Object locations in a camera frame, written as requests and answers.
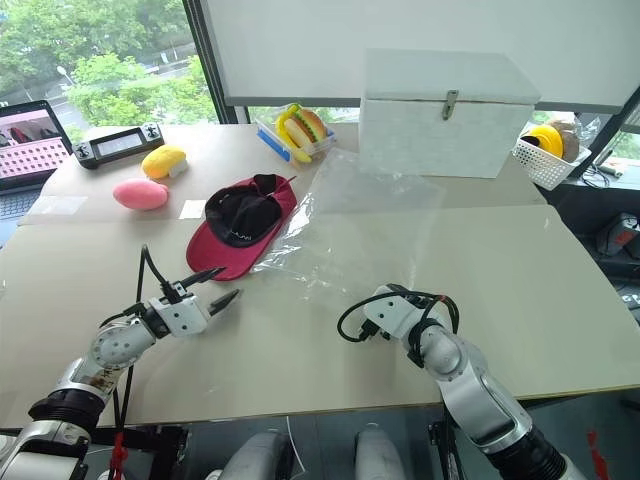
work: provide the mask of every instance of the red cable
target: red cable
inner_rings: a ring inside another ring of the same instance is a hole
[[[113,480],[121,480],[122,478],[122,464],[129,456],[129,452],[122,446],[124,441],[124,432],[116,433],[115,442],[113,445],[113,451],[111,452],[111,462],[109,466],[113,468],[114,475]]]
[[[597,438],[598,438],[598,434],[596,433],[595,430],[591,430],[587,432],[587,442],[589,443],[589,449],[591,450],[591,459],[593,460],[593,468],[600,480],[609,480],[607,461],[604,459],[602,455],[600,455],[600,451],[596,447]]]

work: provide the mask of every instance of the white cable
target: white cable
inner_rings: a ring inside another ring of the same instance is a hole
[[[304,465],[302,464],[302,460],[300,460],[300,454],[298,453],[298,449],[296,448],[296,444],[293,441],[293,435],[291,435],[291,424],[289,423],[289,415],[287,415],[287,431],[289,432],[289,441],[291,442],[291,446],[293,447],[293,453],[295,453],[296,460],[298,460],[298,465],[300,465],[300,469],[302,470],[302,472],[297,473],[296,475],[291,477],[290,480],[294,480],[294,479],[304,475],[305,473],[307,473],[307,469],[304,468]]]
[[[87,455],[93,455],[94,453],[107,452],[111,450],[113,450],[113,447],[99,448],[98,450],[91,450],[90,452],[87,452]]]

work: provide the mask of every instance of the plastic tray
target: plastic tray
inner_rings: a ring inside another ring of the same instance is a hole
[[[297,162],[293,156],[292,149],[284,143],[280,137],[275,132],[275,128],[270,125],[267,125],[260,120],[256,120],[258,125],[258,137],[260,137],[267,145],[269,145],[278,155],[282,157],[285,162],[296,163]],[[312,143],[307,147],[302,148],[312,160],[320,160],[324,158],[326,152],[333,146],[336,142],[336,136],[334,132],[330,129],[327,129],[328,136],[324,140],[321,140],[316,143]]]

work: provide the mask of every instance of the yellow toy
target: yellow toy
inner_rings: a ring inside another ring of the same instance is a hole
[[[536,137],[540,142],[540,148],[551,155],[562,158],[563,144],[560,132],[551,125],[538,125],[533,127],[527,135]]]
[[[293,152],[293,156],[296,160],[302,163],[311,163],[311,157],[307,152],[298,147],[298,144],[294,142],[289,136],[289,132],[285,127],[285,122],[291,118],[298,110],[300,110],[300,105],[297,103],[292,104],[286,112],[280,115],[276,119],[276,134],[287,144],[291,151]]]
[[[142,170],[149,178],[159,179],[167,175],[175,177],[187,169],[187,154],[178,147],[162,145],[142,161]]]

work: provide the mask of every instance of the laptop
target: laptop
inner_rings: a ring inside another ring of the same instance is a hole
[[[45,100],[0,108],[0,248],[71,155],[71,142]]]

